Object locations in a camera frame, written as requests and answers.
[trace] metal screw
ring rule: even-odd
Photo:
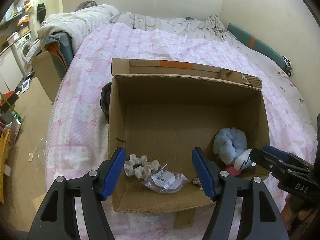
[[[256,183],[260,183],[260,182],[262,181],[259,177],[254,177],[253,180],[254,180]]]
[[[229,172],[227,172],[227,171],[220,171],[220,175],[221,175],[222,177],[228,177],[228,176],[229,176]]]
[[[89,171],[89,176],[94,177],[97,176],[98,172],[96,170]]]
[[[56,182],[62,182],[64,180],[63,176],[59,176],[56,178]]]

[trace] washing machine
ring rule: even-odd
[[[27,76],[26,69],[28,69],[27,66],[25,66],[25,57],[29,51],[29,46],[31,44],[31,34],[28,33],[24,36],[22,36],[20,39],[18,39],[12,46],[11,50],[14,55],[14,58],[16,59],[16,62],[23,74],[24,77]]]

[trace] blue gripper pad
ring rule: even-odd
[[[289,154],[281,151],[271,145],[266,145],[262,148],[263,151],[270,153],[271,155],[273,155],[274,157],[277,157],[278,159],[287,162],[289,160]]]
[[[216,196],[214,191],[214,181],[207,169],[207,166],[204,164],[204,160],[196,148],[192,150],[192,163],[196,173],[198,174],[205,195],[211,200],[214,200]]]
[[[113,190],[115,189],[116,183],[120,176],[120,172],[123,169],[123,165],[125,162],[125,150],[120,148],[119,152],[115,152],[116,156],[110,158],[109,162],[114,160],[111,164],[108,173],[104,178],[104,187],[101,193],[101,197],[106,200],[109,196],[111,196]]]

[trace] orange stripe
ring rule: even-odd
[[[249,44],[249,48],[250,49],[253,49],[253,46],[254,46],[254,41],[256,40],[256,37],[255,36],[252,36],[251,39],[250,39],[250,44]]]
[[[160,60],[160,67],[193,69],[193,64],[188,62],[180,62],[180,61]]]

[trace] teal headboard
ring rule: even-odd
[[[250,33],[240,29],[239,27],[229,24],[228,31],[230,31],[242,44],[253,49],[261,54],[271,58],[275,63],[277,63],[284,72],[287,73],[287,65],[283,60],[282,56],[270,48],[267,44],[258,40],[256,37]]]

